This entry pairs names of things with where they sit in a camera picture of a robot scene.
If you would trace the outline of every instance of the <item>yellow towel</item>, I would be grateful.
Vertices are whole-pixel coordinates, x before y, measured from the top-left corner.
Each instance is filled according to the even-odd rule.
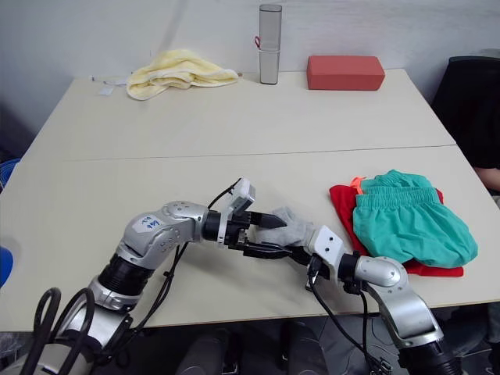
[[[161,52],[151,64],[133,72],[127,81],[127,93],[134,99],[146,100],[169,86],[215,88],[237,81],[238,75],[233,70],[222,69],[191,51],[177,49]]]

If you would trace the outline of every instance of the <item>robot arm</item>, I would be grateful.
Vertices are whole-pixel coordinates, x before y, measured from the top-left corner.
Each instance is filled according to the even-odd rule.
[[[352,290],[352,283],[360,283],[377,301],[402,367],[411,374],[462,373],[438,322],[410,286],[401,263],[347,254],[342,240],[325,226],[314,232],[305,250],[328,265],[331,279],[343,282],[345,291]]]
[[[116,345],[130,328],[128,315],[141,298],[142,290],[153,274],[177,246],[202,239],[216,241],[243,255],[264,259],[292,257],[301,264],[319,257],[329,269],[334,283],[362,283],[380,306],[380,314],[400,351],[400,363],[412,375],[460,374],[459,363],[444,345],[443,333],[423,300],[412,290],[401,264],[389,258],[356,257],[345,253],[342,240],[327,227],[316,230],[303,250],[276,244],[255,244],[248,240],[250,225],[266,228],[286,226],[281,219],[246,209],[255,201],[255,189],[241,178],[229,191],[221,212],[186,201],[171,202],[155,212],[133,218],[127,225],[105,269],[90,283],[95,297],[95,312],[88,331],[88,346],[98,352]],[[324,268],[314,270],[314,277],[325,275]],[[58,373],[59,365],[71,346],[71,333],[84,322],[83,303],[76,305],[68,319],[55,332],[54,343],[45,346],[37,371]],[[85,375],[91,371],[93,358],[82,352],[70,372]],[[23,359],[6,370],[23,373]]]

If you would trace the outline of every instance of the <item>blue object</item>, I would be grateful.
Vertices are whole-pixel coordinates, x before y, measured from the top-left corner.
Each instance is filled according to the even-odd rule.
[[[12,159],[0,164],[0,183],[2,183],[3,187],[7,185],[10,175],[13,173],[14,167],[19,161],[20,159]]]
[[[13,263],[14,258],[12,253],[6,248],[0,247],[0,287],[9,278],[10,271],[13,269]]]

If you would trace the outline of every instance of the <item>white wall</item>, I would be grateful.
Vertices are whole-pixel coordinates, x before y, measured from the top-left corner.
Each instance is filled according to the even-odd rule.
[[[128,74],[163,49],[189,48],[256,71],[259,3],[0,0],[0,104],[12,123],[36,134],[72,77]],[[432,99],[449,56],[500,48],[500,0],[278,3],[281,70],[305,69],[311,54],[377,55],[385,68],[406,68]]]

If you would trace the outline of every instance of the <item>red block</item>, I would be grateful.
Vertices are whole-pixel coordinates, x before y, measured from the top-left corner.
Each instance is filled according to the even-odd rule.
[[[309,90],[378,90],[385,78],[375,56],[310,56]]]

